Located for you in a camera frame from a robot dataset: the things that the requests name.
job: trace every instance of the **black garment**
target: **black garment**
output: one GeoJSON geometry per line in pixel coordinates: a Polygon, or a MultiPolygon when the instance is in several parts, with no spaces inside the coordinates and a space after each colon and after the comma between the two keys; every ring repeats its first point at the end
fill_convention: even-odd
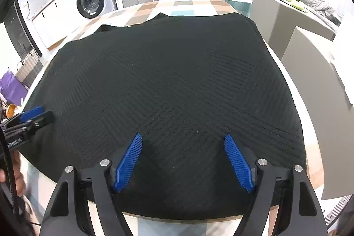
{"type": "Polygon", "coordinates": [[[254,22],[237,13],[102,26],[58,52],[25,110],[38,105],[56,121],[20,151],[54,181],[66,166],[93,166],[141,133],[119,197],[132,214],[243,214],[251,196],[224,151],[227,133],[273,165],[306,169],[287,83],[254,22]]]}

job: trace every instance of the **silver screw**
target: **silver screw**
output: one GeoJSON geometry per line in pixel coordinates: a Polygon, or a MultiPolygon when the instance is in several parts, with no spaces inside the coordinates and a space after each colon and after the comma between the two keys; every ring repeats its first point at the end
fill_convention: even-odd
{"type": "Polygon", "coordinates": [[[72,167],[71,165],[69,165],[65,168],[66,173],[70,173],[72,170],[74,170],[74,167],[72,167]]]}
{"type": "Polygon", "coordinates": [[[266,166],[268,164],[268,161],[265,160],[264,158],[258,159],[258,164],[262,166],[266,166]]]}
{"type": "Polygon", "coordinates": [[[302,172],[302,167],[300,165],[295,165],[294,168],[297,172],[302,172]]]}
{"type": "Polygon", "coordinates": [[[107,166],[109,164],[109,160],[108,159],[103,159],[101,162],[100,162],[100,165],[101,166],[107,166]]]}

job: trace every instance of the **human hand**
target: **human hand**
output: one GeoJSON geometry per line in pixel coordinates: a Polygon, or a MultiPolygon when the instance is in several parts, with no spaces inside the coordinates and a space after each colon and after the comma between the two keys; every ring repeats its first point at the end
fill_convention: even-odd
{"type": "MultiPolygon", "coordinates": [[[[26,184],[24,183],[23,175],[20,172],[21,160],[20,160],[20,153],[17,150],[13,151],[12,153],[12,165],[13,165],[13,172],[15,175],[17,196],[22,196],[25,193],[26,184]]],[[[5,181],[6,181],[6,174],[2,169],[0,169],[0,182],[5,182],[5,181]]]]}

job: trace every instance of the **purple bag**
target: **purple bag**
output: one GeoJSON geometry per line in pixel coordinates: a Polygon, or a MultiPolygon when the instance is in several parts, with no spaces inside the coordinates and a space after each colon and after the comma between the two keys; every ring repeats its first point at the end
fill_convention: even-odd
{"type": "Polygon", "coordinates": [[[0,93],[6,99],[8,104],[21,106],[21,98],[27,95],[27,89],[9,70],[0,79],[0,93]]]}

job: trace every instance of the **black ribbed fabric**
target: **black ribbed fabric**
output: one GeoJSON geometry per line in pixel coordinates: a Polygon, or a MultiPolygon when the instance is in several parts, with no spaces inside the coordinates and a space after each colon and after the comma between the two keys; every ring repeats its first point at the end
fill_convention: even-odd
{"type": "Polygon", "coordinates": [[[306,167],[287,83],[255,24],[236,13],[102,26],[58,52],[25,109],[38,105],[56,122],[21,152],[54,181],[67,165],[93,166],[142,134],[120,197],[133,214],[243,214],[250,196],[224,151],[227,133],[273,165],[306,167]]]}

